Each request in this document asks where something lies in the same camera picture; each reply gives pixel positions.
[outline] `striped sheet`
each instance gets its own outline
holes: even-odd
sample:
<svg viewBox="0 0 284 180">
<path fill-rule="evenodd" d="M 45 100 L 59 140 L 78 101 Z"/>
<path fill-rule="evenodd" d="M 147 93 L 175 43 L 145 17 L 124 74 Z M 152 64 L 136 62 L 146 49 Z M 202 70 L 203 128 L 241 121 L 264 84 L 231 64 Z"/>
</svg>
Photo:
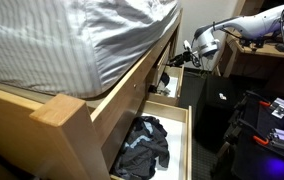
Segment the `striped sheet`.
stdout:
<svg viewBox="0 0 284 180">
<path fill-rule="evenodd" d="M 0 0 L 0 82 L 97 96 L 165 33 L 178 10 L 172 0 Z"/>
</svg>

